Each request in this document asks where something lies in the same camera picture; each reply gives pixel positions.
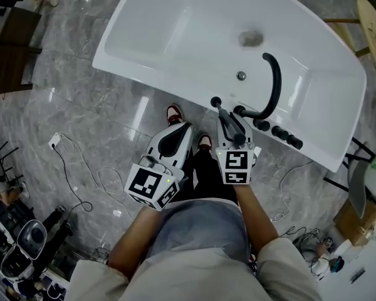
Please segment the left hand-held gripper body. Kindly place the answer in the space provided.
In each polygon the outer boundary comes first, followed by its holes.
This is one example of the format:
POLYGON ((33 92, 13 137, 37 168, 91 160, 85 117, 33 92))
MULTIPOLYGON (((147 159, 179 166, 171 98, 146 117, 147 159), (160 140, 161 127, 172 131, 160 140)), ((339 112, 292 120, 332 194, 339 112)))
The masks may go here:
POLYGON ((132 165, 124 191, 135 202, 161 211, 184 181, 182 169, 144 153, 139 163, 132 165))

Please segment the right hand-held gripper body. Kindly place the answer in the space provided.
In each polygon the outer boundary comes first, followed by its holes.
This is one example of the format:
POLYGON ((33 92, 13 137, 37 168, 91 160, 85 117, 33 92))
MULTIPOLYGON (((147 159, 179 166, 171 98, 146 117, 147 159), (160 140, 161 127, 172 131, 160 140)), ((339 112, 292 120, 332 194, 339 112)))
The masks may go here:
POLYGON ((223 183, 248 185, 252 168, 256 165, 260 153, 260 147, 253 149, 217 148, 216 156, 223 183))

